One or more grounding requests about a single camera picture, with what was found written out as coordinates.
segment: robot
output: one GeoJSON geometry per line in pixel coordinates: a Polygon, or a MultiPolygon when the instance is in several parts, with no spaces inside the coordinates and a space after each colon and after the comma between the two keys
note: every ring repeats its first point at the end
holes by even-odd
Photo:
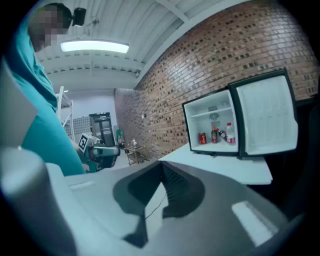
{"type": "Polygon", "coordinates": [[[101,139],[83,133],[78,143],[79,149],[83,152],[89,171],[96,173],[104,168],[111,168],[115,165],[120,150],[117,147],[104,147],[101,139]]]}

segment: teal shirt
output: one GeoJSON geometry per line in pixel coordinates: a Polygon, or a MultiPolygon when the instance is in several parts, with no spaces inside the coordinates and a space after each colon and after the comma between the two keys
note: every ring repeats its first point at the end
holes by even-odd
{"type": "Polygon", "coordinates": [[[57,98],[36,59],[27,20],[20,24],[4,56],[18,86],[38,110],[22,147],[37,153],[45,163],[59,165],[65,176],[84,174],[80,158],[56,116],[57,98]]]}

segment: camera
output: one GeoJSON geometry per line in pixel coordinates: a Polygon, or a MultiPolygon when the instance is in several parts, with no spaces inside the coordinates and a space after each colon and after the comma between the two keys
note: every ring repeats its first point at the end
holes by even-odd
{"type": "Polygon", "coordinates": [[[72,26],[81,27],[85,23],[87,10],[81,7],[74,9],[72,16],[72,26]]]}

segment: red can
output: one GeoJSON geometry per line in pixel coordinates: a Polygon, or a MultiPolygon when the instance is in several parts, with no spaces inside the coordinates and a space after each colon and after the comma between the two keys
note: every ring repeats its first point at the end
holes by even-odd
{"type": "Polygon", "coordinates": [[[199,133],[199,141],[200,144],[207,144],[206,134],[204,132],[199,133]]]}

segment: mini fridge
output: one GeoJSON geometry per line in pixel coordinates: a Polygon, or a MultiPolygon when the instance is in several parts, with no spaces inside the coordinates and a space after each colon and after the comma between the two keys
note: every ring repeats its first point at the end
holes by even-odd
{"type": "Polygon", "coordinates": [[[286,69],[232,82],[182,107],[193,152],[250,158],[297,147],[297,111],[286,69]],[[233,126],[235,143],[222,138],[212,143],[213,125],[226,131],[227,123],[233,126]],[[199,134],[203,133],[206,144],[200,143],[199,134]]]}

